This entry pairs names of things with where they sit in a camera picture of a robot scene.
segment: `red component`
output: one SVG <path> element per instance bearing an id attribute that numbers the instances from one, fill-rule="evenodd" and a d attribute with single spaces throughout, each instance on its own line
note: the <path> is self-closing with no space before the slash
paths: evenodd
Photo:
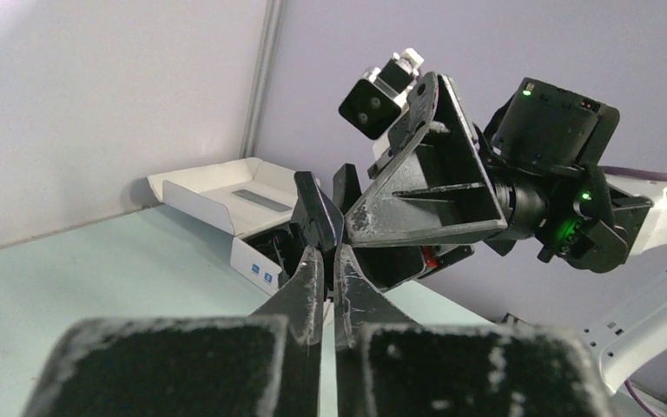
<path id="1" fill-rule="evenodd" d="M 430 269 L 434 269 L 434 268 L 439 267 L 439 260 L 436 259 L 436 256 L 433 254 L 433 247 L 432 246 L 424 246 L 423 247 L 423 257 L 426 258 L 426 265 Z"/>

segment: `table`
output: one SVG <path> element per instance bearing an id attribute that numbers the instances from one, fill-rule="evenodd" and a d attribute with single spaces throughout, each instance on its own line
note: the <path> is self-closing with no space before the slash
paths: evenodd
<path id="1" fill-rule="evenodd" d="M 232 237 L 161 206 L 0 249 L 0 416 L 18 416 L 63 332 L 87 317 L 244 316 L 268 295 L 228 265 Z M 489 321 L 408 282 L 386 294 L 424 324 Z M 336 415 L 334 329 L 321 415 Z"/>

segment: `white wall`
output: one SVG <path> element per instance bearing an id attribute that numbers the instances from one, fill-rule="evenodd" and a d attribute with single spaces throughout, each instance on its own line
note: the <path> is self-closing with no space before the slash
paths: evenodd
<path id="1" fill-rule="evenodd" d="M 622 120 L 603 164 L 667 167 L 667 2 L 309 2 L 287 6 L 258 156 L 310 169 L 330 191 L 343 162 L 361 177 L 372 143 L 338 116 L 366 67 L 414 47 L 425 69 L 453 76 L 482 127 L 531 76 L 619 108 Z M 484 245 L 428 280 L 490 318 L 511 312 L 536 323 L 583 327 L 665 268 L 667 248 L 607 275 L 536 260 L 536 242 L 500 258 Z M 667 360 L 638 379 L 667 390 Z"/>
<path id="2" fill-rule="evenodd" d="M 264 0 L 0 1 L 0 245 L 237 157 Z"/>

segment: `open white box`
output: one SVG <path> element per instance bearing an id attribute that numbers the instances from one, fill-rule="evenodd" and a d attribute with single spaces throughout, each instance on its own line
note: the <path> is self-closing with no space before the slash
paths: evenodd
<path id="1" fill-rule="evenodd" d="M 157 199 L 234 237 L 231 267 L 269 295 L 279 289 L 280 265 L 245 239 L 290 221 L 298 200 L 295 171 L 246 158 L 147 177 Z M 333 319 L 324 306 L 326 324 Z"/>

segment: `metal strip on wall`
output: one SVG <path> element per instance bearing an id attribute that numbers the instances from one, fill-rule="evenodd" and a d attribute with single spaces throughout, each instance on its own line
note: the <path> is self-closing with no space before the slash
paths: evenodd
<path id="1" fill-rule="evenodd" d="M 249 97 L 249 111 L 244 126 L 240 158 L 253 156 L 257 150 L 259 131 L 265 105 L 267 104 L 267 88 L 269 87 L 274 56 L 277 50 L 277 39 L 280 37 L 280 27 L 285 11 L 286 0 L 268 0 L 265 12 L 264 26 L 262 27 L 260 48 L 257 52 L 257 67 L 254 71 L 252 94 Z"/>

